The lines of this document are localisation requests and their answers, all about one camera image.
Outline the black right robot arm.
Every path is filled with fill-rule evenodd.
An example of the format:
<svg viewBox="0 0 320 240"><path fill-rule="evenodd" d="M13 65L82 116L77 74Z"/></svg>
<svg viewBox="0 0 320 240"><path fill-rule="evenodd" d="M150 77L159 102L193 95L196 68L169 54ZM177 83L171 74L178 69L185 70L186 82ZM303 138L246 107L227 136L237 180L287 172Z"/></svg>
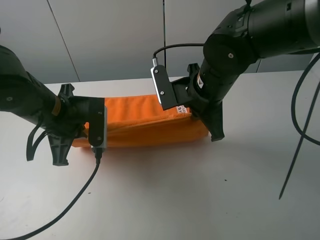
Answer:
<svg viewBox="0 0 320 240"><path fill-rule="evenodd" d="M317 0L264 0L231 11L205 41L202 64L188 66L192 114L212 141L222 140L223 99L250 65L280 55L312 54L319 45Z"/></svg>

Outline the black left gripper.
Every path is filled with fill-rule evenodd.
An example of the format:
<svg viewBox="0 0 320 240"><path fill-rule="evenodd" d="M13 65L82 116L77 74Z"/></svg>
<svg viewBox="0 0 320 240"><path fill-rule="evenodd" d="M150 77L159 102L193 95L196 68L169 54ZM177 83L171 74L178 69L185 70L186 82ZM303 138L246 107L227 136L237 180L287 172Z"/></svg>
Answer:
<svg viewBox="0 0 320 240"><path fill-rule="evenodd" d="M89 121L90 98L75 96L74 90L72 84L62 84L52 110L44 116L43 128L50 133L48 141L54 166L68 166L73 139L88 137L85 124Z"/></svg>

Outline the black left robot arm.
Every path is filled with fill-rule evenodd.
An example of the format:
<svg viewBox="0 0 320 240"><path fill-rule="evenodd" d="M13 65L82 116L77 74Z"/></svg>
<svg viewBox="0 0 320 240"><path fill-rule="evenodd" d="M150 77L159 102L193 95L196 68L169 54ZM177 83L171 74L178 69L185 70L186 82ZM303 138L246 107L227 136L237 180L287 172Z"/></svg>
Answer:
<svg viewBox="0 0 320 240"><path fill-rule="evenodd" d="M84 137L89 98L73 94L71 84L54 94L25 70L17 55L0 47L0 110L35 125L27 138L26 159L32 161L40 142L48 137L53 165L67 166L76 138Z"/></svg>

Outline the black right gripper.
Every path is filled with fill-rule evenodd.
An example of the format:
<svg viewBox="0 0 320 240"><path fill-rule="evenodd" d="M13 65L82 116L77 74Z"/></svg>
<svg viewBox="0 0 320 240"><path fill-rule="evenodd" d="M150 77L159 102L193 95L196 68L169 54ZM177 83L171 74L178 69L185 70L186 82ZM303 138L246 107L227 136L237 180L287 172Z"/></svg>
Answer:
<svg viewBox="0 0 320 240"><path fill-rule="evenodd" d="M219 96L220 80L210 73L208 66L191 63L187 67L190 82L187 95L191 100L187 106L194 118L199 119L211 134L211 141L225 137L223 130L223 98Z"/></svg>

